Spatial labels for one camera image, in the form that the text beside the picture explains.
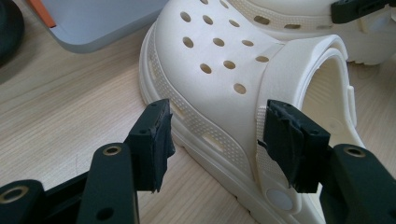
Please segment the gray object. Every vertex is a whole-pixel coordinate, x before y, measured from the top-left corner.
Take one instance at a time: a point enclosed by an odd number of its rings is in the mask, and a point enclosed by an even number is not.
[[[154,22],[167,0],[42,0],[67,50],[88,53]]]

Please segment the crocs shoe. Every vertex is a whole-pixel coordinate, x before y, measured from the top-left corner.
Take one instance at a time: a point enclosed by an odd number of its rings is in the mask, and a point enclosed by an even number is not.
[[[224,1],[171,0],[144,40],[140,87],[146,103],[170,99],[175,142],[256,220],[320,223],[317,195],[290,189],[257,140],[275,99],[324,127],[332,146],[362,146],[346,57],[337,35],[285,44]]]
[[[396,52],[394,7],[385,6],[354,21],[334,24],[331,4],[335,0],[228,1],[253,24],[279,40],[339,35],[346,45],[350,62],[382,63]]]

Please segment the white clog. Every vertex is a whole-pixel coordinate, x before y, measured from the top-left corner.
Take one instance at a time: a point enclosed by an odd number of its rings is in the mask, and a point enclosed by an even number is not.
[[[320,223],[316,197],[289,189],[257,140],[275,99],[330,132],[332,146],[362,146],[346,57],[336,35],[285,44],[225,1],[171,0],[143,43],[140,87],[146,103],[170,99],[176,143],[260,223]]]

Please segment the wooden table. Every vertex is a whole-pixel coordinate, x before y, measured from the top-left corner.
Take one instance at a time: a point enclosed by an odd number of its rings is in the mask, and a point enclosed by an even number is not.
[[[89,54],[61,48],[21,0],[26,35],[0,68],[0,186],[37,179],[45,189],[86,172],[100,146],[122,142],[145,105],[138,87],[148,27]],[[358,132],[396,176],[396,57],[348,65]],[[254,223],[184,148],[168,161],[160,193],[139,192],[142,223]]]

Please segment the black object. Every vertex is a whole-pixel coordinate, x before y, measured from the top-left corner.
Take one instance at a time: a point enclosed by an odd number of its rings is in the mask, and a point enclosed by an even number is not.
[[[0,66],[20,46],[24,33],[23,16],[12,0],[0,0]]]
[[[330,135],[292,105],[269,100],[263,145],[299,193],[315,193],[327,223],[396,223],[396,180],[370,151]]]
[[[171,117],[168,100],[148,105],[124,143],[100,147],[87,173],[53,189],[36,180],[3,186],[0,223],[139,223],[136,191],[160,190],[175,153]]]
[[[396,0],[340,0],[331,6],[332,22],[347,23],[378,11],[389,4],[396,7]]]

